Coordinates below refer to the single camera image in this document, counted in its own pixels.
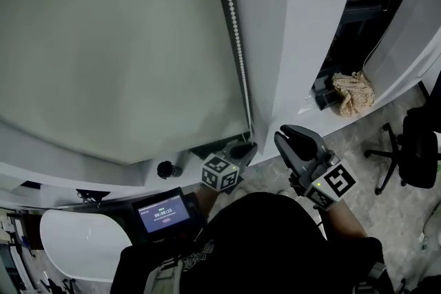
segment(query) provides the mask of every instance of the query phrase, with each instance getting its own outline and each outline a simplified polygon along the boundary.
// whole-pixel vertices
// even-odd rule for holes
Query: person
[[[196,195],[208,218],[218,192],[202,186]],[[208,222],[179,255],[174,284],[155,293],[352,293],[375,263],[384,264],[381,243],[367,237],[344,201],[319,212],[327,240],[294,199],[247,194]],[[112,293],[150,293],[155,269],[166,258],[176,260],[170,247],[158,242],[126,248]],[[393,293],[386,271],[378,283],[380,294]]]

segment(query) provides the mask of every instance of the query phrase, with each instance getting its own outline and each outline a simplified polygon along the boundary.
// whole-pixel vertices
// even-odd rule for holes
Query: tiled floor
[[[37,286],[42,293],[49,293],[40,282],[40,280],[45,280],[45,275],[43,273],[45,272],[56,285],[63,288],[63,280],[68,277],[62,274],[54,266],[46,255],[46,252],[43,250],[34,250],[32,254],[35,258],[30,255],[29,251],[23,251],[22,258],[34,285]],[[111,283],[76,280],[74,283],[74,290],[76,294],[107,294],[110,293],[111,286]]]
[[[395,284],[403,277],[417,279],[437,255],[437,244],[431,243],[429,248],[423,251],[418,238],[425,220],[441,200],[441,178],[437,179],[432,189],[401,187],[398,169],[396,169],[383,194],[376,196],[374,189],[379,180],[384,178],[389,168],[389,161],[377,156],[366,159],[363,151],[371,148],[391,150],[389,137],[382,130],[382,126],[390,122],[398,134],[406,111],[412,107],[419,107],[423,103],[424,98],[418,87],[415,87],[394,102],[325,139],[330,148],[347,160],[359,179],[358,186],[345,200],[367,233],[382,242],[389,274]],[[304,198],[297,198],[290,188],[288,175],[282,159],[274,158],[249,167],[243,174],[245,181],[241,187],[248,192],[277,193],[285,190],[317,220],[318,213],[313,210],[312,203]],[[211,216],[233,200],[234,194],[230,196],[222,194]],[[36,264],[34,270],[37,277],[38,273],[45,268],[53,273],[52,276],[60,276],[44,252],[37,254],[37,260],[29,260]],[[108,293],[110,286],[78,281],[77,288],[78,293]]]

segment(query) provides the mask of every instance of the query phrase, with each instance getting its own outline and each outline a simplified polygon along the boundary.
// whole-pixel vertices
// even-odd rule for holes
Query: black shirt
[[[231,203],[193,245],[182,257],[181,293],[351,293],[376,262],[384,263],[377,239],[328,242],[295,200],[272,193]],[[150,271],[172,251],[161,243],[124,250],[112,293],[123,292],[121,280],[142,293]],[[145,265],[129,271],[141,258]],[[386,273],[381,280],[380,294],[393,293]]]

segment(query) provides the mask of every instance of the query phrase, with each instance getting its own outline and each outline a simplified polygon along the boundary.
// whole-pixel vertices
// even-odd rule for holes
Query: printed graphic on shirt
[[[188,255],[186,258],[183,258],[182,261],[184,263],[183,271],[186,272],[194,267],[200,261],[205,261],[207,259],[207,254],[212,253],[214,248],[214,240],[210,240],[207,244],[204,245],[201,252],[193,253]]]

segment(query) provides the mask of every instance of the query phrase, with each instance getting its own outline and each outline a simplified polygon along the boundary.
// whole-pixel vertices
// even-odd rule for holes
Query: chair base
[[[389,182],[390,178],[392,177],[392,173],[395,170],[396,166],[398,165],[398,158],[399,158],[398,154],[400,152],[400,150],[398,149],[397,138],[396,138],[395,134],[393,133],[392,127],[390,126],[390,124],[387,123],[387,124],[383,125],[383,129],[385,131],[389,132],[389,138],[391,140],[391,145],[392,145],[392,152],[377,151],[375,149],[367,149],[365,151],[366,158],[369,158],[372,154],[375,154],[377,156],[390,158],[392,160],[391,166],[389,167],[389,170],[387,171],[386,178],[384,179],[384,182],[382,183],[382,185],[380,187],[377,187],[375,189],[376,195],[381,195],[381,193],[384,191],[384,188],[386,187],[387,183]],[[405,185],[406,185],[406,182],[402,180],[401,186],[405,186]]]

